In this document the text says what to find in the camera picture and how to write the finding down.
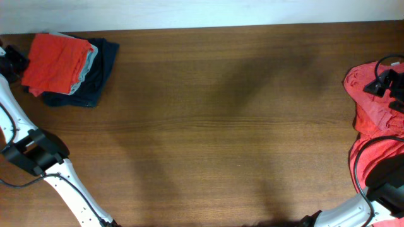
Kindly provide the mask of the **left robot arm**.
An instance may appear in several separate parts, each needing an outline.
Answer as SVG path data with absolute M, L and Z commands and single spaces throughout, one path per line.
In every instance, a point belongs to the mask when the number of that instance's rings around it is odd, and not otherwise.
M 27 68 L 29 60 L 14 46 L 1 48 L 1 133 L 5 147 L 1 154 L 8 162 L 47 182 L 69 207 L 81 226 L 117 226 L 77 176 L 69 159 L 69 149 L 54 134 L 38 128 L 14 98 L 10 83 Z

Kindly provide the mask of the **red printed soccer t-shirt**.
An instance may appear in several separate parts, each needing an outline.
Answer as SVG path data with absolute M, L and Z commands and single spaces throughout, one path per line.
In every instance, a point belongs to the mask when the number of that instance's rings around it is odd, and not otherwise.
M 34 96 L 44 92 L 71 93 L 80 82 L 92 45 L 83 39 L 37 33 L 30 47 L 28 68 L 21 84 Z

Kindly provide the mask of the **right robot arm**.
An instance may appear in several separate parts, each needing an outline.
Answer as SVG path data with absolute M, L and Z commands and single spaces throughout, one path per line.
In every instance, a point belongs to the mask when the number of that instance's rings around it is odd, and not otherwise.
M 375 63 L 349 70 L 343 86 L 356 104 L 359 133 L 349 154 L 357 195 L 305 216 L 299 226 L 403 226 L 403 66 Z

